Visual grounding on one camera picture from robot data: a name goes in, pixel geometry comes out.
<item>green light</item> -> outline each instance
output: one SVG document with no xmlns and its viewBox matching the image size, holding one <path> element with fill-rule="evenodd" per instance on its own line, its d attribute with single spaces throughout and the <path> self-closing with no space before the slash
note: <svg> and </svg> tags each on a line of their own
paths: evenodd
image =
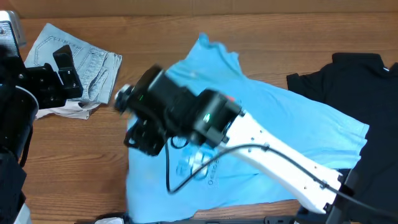
<svg viewBox="0 0 398 224">
<path fill-rule="evenodd" d="M 207 123 L 210 120 L 210 114 L 206 114 L 206 116 L 203 118 L 203 120 Z"/>
</svg>

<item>clothing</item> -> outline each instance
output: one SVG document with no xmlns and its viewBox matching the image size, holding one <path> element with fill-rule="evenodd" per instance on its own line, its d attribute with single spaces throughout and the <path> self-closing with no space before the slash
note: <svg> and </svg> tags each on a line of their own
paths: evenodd
<svg viewBox="0 0 398 224">
<path fill-rule="evenodd" d="M 304 156 L 331 168 L 352 168 L 365 145 L 368 125 L 291 91 L 244 76 L 237 53 L 202 34 L 185 60 L 167 70 L 180 86 L 199 94 L 205 88 L 231 96 L 270 133 Z M 129 121 L 131 127 L 136 120 Z M 206 146 L 170 147 L 174 188 L 216 153 Z M 129 149 L 126 181 L 129 214 L 136 223 L 190 218 L 199 209 L 276 202 L 294 197 L 280 184 L 239 159 L 226 155 L 180 192 L 165 187 L 165 151 L 157 157 Z"/>
<path fill-rule="evenodd" d="M 354 197 L 398 212 L 398 63 L 388 70 L 378 54 L 337 53 L 332 59 L 319 72 L 289 75 L 289 90 L 370 125 L 354 168 L 359 175 Z M 366 224 L 392 223 L 358 206 L 348 215 Z"/>
<path fill-rule="evenodd" d="M 121 55 L 99 49 L 47 24 L 33 44 L 26 58 L 25 66 L 37 67 L 49 63 L 57 72 L 58 67 L 52 54 L 64 45 L 69 45 L 72 50 L 73 62 L 83 86 L 81 98 L 68 101 L 90 103 L 92 108 L 97 107 L 100 103 L 108 103 L 121 64 Z M 83 114 L 75 114 L 85 110 L 80 109 L 76 112 L 75 106 L 76 103 L 67 103 L 62 108 L 46 109 L 39 114 L 56 113 L 61 116 L 81 119 L 86 119 L 85 117 L 90 115 L 87 111 Z"/>
</svg>

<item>wooden surface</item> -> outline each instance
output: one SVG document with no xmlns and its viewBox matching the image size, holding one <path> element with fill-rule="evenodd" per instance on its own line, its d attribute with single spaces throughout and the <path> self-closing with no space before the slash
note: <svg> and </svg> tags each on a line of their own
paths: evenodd
<svg viewBox="0 0 398 224">
<path fill-rule="evenodd" d="M 208 17 L 28 19 L 26 57 L 46 22 L 123 55 L 115 90 L 134 84 L 154 63 L 183 59 L 200 32 L 240 53 L 250 78 L 286 88 L 285 76 L 309 73 L 333 52 L 374 52 L 398 61 L 398 14 L 274 14 Z M 125 209 L 126 118 L 102 106 L 89 120 L 50 116 L 34 124 L 25 170 L 34 223 L 65 224 Z M 294 214 L 295 201 L 198 212 L 195 218 L 259 218 Z"/>
<path fill-rule="evenodd" d="M 0 0 L 24 18 L 398 12 L 396 0 Z"/>
</svg>

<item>black shirt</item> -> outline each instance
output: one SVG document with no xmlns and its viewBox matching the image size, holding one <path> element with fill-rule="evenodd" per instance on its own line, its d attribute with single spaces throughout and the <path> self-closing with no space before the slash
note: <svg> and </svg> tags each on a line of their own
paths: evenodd
<svg viewBox="0 0 398 224">
<path fill-rule="evenodd" d="M 289 75 L 288 88 L 370 125 L 354 168 L 359 174 L 354 197 L 398 212 L 398 63 L 388 70 L 378 54 L 336 53 L 332 59 L 319 72 Z M 365 224 L 393 223 L 357 206 L 348 214 Z"/>
</svg>

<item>black sleeve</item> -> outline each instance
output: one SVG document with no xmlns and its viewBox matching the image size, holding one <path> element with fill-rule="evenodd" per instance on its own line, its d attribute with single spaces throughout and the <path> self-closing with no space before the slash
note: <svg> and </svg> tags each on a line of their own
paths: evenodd
<svg viewBox="0 0 398 224">
<path fill-rule="evenodd" d="M 315 72 L 309 75 L 299 76 L 297 73 L 288 75 L 287 88 L 297 94 L 307 97 L 308 99 L 323 102 L 325 93 L 323 92 L 323 74 Z"/>
</svg>

